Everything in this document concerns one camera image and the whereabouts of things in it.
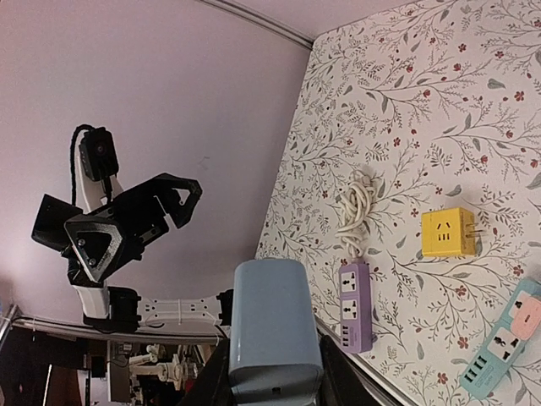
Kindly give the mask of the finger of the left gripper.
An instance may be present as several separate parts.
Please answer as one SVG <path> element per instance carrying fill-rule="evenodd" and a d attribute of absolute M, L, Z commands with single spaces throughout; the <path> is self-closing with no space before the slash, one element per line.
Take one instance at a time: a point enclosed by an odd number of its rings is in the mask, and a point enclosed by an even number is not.
<path fill-rule="evenodd" d="M 64 223 L 72 248 L 87 277 L 103 283 L 116 270 L 123 250 L 119 224 L 105 217 L 79 214 Z"/>
<path fill-rule="evenodd" d="M 188 224 L 195 207 L 202 196 L 199 182 L 191 178 L 179 178 L 169 173 L 162 173 L 151 180 L 154 195 L 173 220 L 176 228 Z"/>

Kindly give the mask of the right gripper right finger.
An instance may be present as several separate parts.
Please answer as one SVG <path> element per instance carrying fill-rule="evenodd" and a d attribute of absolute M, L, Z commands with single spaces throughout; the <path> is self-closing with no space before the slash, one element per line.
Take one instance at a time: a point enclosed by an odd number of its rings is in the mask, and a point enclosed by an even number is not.
<path fill-rule="evenodd" d="M 320 338 L 320 353 L 324 375 L 321 381 L 318 405 L 395 405 L 389 395 L 369 383 L 366 387 L 358 370 L 329 335 Z"/>

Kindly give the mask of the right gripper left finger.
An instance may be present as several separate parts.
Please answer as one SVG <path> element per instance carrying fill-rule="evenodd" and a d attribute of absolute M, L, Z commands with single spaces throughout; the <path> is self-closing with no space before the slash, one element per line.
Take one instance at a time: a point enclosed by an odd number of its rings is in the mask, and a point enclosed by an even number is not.
<path fill-rule="evenodd" d="M 195 384 L 185 395 L 189 406 L 230 405 L 231 387 L 228 380 L 230 341 L 220 341 Z"/>

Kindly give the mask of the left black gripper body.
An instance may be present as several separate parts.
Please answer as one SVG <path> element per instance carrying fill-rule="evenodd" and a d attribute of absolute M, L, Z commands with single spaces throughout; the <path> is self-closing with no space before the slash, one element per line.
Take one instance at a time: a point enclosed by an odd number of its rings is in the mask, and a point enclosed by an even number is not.
<path fill-rule="evenodd" d="M 70 282 L 77 286 L 96 288 L 103 286 L 106 281 L 93 283 L 87 277 L 64 229 L 64 223 L 79 214 L 105 217 L 119 224 L 123 233 L 123 250 L 117 270 L 130 261 L 141 260 L 145 246 L 169 231 L 164 220 L 165 213 L 154 197 L 135 207 L 116 200 L 95 211 L 84 213 L 82 209 L 67 202 L 51 195 L 43 195 L 31 237 L 38 244 L 59 252 L 62 257 L 73 262 L 68 267 L 68 277 Z"/>

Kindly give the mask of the grey blue plug adapter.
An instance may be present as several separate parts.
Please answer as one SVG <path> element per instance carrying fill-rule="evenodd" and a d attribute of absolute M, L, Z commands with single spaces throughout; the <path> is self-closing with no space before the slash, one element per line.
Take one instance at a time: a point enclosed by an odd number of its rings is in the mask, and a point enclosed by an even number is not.
<path fill-rule="evenodd" d="M 312 405 L 324 368 L 303 264 L 251 260 L 234 276 L 228 379 L 239 405 Z"/>

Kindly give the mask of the teal power strip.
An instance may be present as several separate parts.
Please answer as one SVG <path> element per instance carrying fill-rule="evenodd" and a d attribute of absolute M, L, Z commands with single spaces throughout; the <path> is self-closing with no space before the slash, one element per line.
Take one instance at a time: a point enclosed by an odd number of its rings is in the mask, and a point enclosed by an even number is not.
<path fill-rule="evenodd" d="M 520 294 L 540 299 L 540 282 L 526 277 L 517 284 L 492 331 L 460 375 L 461 386 L 477 400 L 487 399 L 502 379 L 511 378 L 512 367 L 540 372 L 540 324 L 527 341 L 511 332 L 511 307 Z"/>

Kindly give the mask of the yellow cube socket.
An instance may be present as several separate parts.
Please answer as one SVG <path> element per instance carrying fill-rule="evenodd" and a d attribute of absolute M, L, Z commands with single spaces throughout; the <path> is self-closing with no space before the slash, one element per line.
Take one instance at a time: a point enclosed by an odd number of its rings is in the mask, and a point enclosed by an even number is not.
<path fill-rule="evenodd" d="M 475 255 L 484 234 L 474 214 L 462 207 L 428 211 L 421 216 L 422 255 L 446 258 Z"/>

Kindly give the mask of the pink plug adapter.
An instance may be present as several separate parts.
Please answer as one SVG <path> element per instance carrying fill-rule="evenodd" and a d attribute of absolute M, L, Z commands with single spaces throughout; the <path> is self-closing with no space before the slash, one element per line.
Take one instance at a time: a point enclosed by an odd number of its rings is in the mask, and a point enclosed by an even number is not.
<path fill-rule="evenodd" d="M 540 324 L 540 299 L 520 294 L 511 307 L 511 332 L 522 341 L 529 340 Z"/>

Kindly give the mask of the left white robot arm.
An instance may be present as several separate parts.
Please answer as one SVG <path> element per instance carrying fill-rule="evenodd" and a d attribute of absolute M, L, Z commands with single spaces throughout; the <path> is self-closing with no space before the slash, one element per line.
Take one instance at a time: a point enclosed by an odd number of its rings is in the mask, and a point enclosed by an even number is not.
<path fill-rule="evenodd" d="M 232 323 L 233 291 L 202 299 L 149 299 L 107 279 L 169 231 L 189 223 L 202 196 L 199 182 L 163 173 L 120 193 L 88 213 L 44 195 L 31 237 L 68 261 L 68 280 L 83 308 L 83 322 L 100 332 L 133 333 L 142 326 Z"/>

